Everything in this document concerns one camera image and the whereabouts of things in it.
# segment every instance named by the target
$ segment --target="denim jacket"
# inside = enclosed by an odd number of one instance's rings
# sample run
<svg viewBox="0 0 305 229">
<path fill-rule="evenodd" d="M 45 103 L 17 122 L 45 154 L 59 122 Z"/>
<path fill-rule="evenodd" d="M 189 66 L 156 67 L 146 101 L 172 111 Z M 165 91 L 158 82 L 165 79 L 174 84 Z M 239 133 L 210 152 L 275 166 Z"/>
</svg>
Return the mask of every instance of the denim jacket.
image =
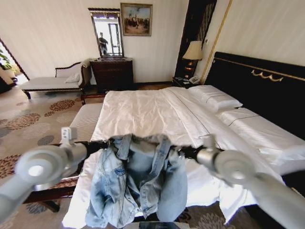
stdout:
<svg viewBox="0 0 305 229">
<path fill-rule="evenodd" d="M 174 221 L 184 210 L 187 178 L 179 158 L 164 135 L 134 135 L 109 139 L 92 179 L 86 223 L 122 228 L 139 211 L 144 217 L 157 212 L 163 222 Z"/>
</svg>

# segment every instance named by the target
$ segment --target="mirror frame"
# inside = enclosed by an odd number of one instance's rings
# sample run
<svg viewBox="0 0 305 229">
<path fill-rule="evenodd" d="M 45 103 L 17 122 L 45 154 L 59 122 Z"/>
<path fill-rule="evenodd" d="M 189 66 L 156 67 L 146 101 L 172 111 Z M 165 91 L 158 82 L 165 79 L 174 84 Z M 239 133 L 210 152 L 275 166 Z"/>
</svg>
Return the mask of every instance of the mirror frame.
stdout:
<svg viewBox="0 0 305 229">
<path fill-rule="evenodd" d="M 91 16 L 91 21 L 93 24 L 93 28 L 94 28 L 94 34 L 96 37 L 96 42 L 97 42 L 97 46 L 100 52 L 100 57 L 101 58 L 105 58 L 105 57 L 124 57 L 124 47 L 123 47 L 123 37 L 122 37 L 122 22 L 121 22 L 121 9 L 116 9 L 116 8 L 88 8 L 89 12 L 90 12 L 90 16 Z M 101 49 L 100 49 L 100 43 L 99 43 L 99 37 L 97 35 L 97 31 L 96 31 L 96 27 L 95 27 L 95 23 L 94 23 L 94 18 L 93 18 L 93 14 L 95 11 L 108 11 L 108 12 L 114 12 L 114 13 L 118 13 L 118 20 L 119 20 L 119 29 L 120 29 L 120 37 L 121 37 L 121 45 L 122 45 L 122 55 L 113 55 L 113 56 L 103 56 Z"/>
</svg>

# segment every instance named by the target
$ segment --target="mirror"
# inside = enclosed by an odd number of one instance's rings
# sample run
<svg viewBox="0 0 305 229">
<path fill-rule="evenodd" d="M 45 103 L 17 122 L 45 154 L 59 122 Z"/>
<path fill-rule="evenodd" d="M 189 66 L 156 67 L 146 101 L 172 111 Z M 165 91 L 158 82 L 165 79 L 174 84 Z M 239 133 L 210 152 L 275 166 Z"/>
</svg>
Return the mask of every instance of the mirror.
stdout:
<svg viewBox="0 0 305 229">
<path fill-rule="evenodd" d="M 124 56 L 120 9 L 88 8 L 101 57 Z"/>
</svg>

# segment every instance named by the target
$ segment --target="telephone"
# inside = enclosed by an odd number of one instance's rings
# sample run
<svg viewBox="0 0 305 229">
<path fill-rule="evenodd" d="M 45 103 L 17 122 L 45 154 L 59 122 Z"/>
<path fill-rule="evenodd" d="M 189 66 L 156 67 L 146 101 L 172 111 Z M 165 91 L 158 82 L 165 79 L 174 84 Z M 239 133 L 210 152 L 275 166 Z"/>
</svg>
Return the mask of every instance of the telephone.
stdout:
<svg viewBox="0 0 305 229">
<path fill-rule="evenodd" d="M 193 76 L 192 78 L 189 79 L 189 81 L 190 81 L 192 84 L 195 84 L 195 83 L 199 83 L 199 82 L 200 82 L 200 79 L 199 79 L 197 76 Z"/>
</svg>

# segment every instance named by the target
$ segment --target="black headboard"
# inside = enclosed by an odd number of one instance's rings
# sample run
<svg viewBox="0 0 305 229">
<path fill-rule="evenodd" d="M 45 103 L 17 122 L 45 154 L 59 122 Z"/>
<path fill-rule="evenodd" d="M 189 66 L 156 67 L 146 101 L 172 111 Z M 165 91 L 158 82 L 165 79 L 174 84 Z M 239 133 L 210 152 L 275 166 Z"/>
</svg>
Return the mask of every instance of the black headboard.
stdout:
<svg viewBox="0 0 305 229">
<path fill-rule="evenodd" d="M 305 67 L 216 52 L 205 84 L 305 139 Z"/>
</svg>

